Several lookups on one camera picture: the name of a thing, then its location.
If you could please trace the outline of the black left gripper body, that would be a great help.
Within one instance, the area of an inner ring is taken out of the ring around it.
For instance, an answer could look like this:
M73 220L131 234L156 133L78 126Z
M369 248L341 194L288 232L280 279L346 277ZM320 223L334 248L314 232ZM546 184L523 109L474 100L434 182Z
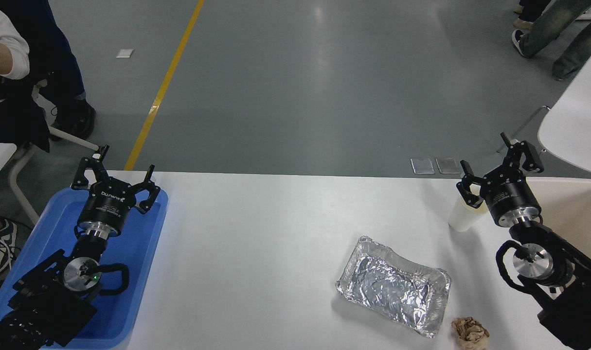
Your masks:
M100 222L112 229L122 229L136 203L135 193L128 182L115 178L95 182L90 186L89 197L77 224L85 229L90 223Z

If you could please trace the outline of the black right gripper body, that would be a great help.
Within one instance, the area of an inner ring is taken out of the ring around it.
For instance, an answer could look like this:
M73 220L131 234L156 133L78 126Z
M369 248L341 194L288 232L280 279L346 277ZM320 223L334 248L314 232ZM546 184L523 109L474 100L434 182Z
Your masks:
M494 222L535 221L541 206L520 169L495 169L484 176L482 198Z

